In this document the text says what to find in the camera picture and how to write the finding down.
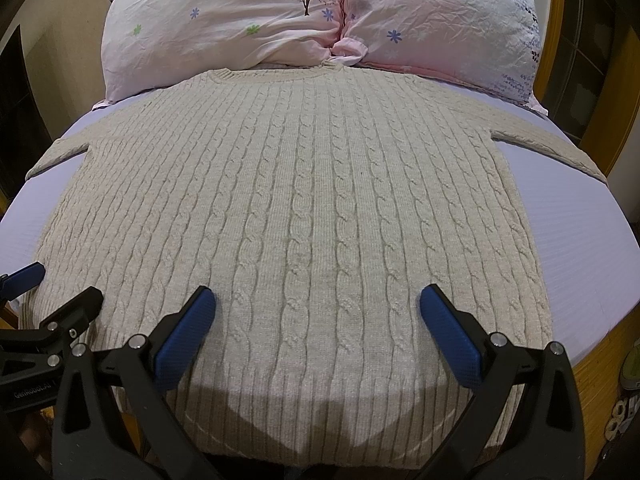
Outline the beige cable knit sweater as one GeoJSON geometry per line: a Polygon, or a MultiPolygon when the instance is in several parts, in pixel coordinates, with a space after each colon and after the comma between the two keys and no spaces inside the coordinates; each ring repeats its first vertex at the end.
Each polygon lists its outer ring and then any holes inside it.
{"type": "Polygon", "coordinates": [[[552,337],[499,141],[602,179],[573,143],[414,75],[211,70],[151,92],[32,167],[82,156],[21,322],[93,286],[87,341],[113,348],[205,285],[216,321],[169,399],[201,450],[418,468],[469,399],[420,317],[424,287],[514,344],[552,337]]]}

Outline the lavender bed sheet mattress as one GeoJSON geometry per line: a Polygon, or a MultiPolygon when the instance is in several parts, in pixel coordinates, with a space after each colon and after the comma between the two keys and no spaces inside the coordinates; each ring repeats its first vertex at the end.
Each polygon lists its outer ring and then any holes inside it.
{"type": "MultiPolygon", "coordinates": [[[[638,304],[638,242],[606,184],[526,148],[498,147],[533,230],[555,339],[578,364],[638,304]]],[[[76,155],[25,181],[1,220],[2,273],[34,262],[44,227],[83,161],[76,155]]]]}

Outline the left pink floral pillow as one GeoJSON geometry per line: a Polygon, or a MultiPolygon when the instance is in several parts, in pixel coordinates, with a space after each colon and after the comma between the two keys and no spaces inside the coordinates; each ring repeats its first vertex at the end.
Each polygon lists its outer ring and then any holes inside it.
{"type": "Polygon", "coordinates": [[[101,42],[104,100],[206,70],[319,65],[342,21],[342,0],[111,0],[101,42]]]}

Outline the pink floral pillow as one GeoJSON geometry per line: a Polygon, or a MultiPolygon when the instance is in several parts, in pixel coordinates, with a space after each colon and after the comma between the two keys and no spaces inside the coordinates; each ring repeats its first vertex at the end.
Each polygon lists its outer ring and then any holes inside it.
{"type": "Polygon", "coordinates": [[[206,70],[319,65],[342,21],[342,0],[111,0],[101,42],[104,100],[206,70]]]}
{"type": "Polygon", "coordinates": [[[332,53],[427,76],[533,110],[541,54],[535,0],[344,0],[332,53]]]}

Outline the right pink floral pillow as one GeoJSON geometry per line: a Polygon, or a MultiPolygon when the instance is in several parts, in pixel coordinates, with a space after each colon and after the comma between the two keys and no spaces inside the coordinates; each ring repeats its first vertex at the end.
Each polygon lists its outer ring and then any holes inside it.
{"type": "Polygon", "coordinates": [[[533,110],[541,54],[535,0],[344,0],[332,53],[427,76],[533,110]]]}

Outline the wooden bed frame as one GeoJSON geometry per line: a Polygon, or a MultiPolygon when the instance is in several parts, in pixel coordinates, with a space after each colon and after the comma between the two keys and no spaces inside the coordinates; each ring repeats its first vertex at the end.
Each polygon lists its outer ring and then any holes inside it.
{"type": "MultiPolygon", "coordinates": [[[[639,244],[639,0],[537,0],[542,55],[536,98],[555,125],[608,178],[623,215],[624,249],[639,244]]],[[[607,283],[608,311],[623,316],[575,367],[586,430],[586,469],[605,445],[605,426],[620,397],[618,373],[639,335],[639,303],[620,299],[622,274],[607,283]]]]}

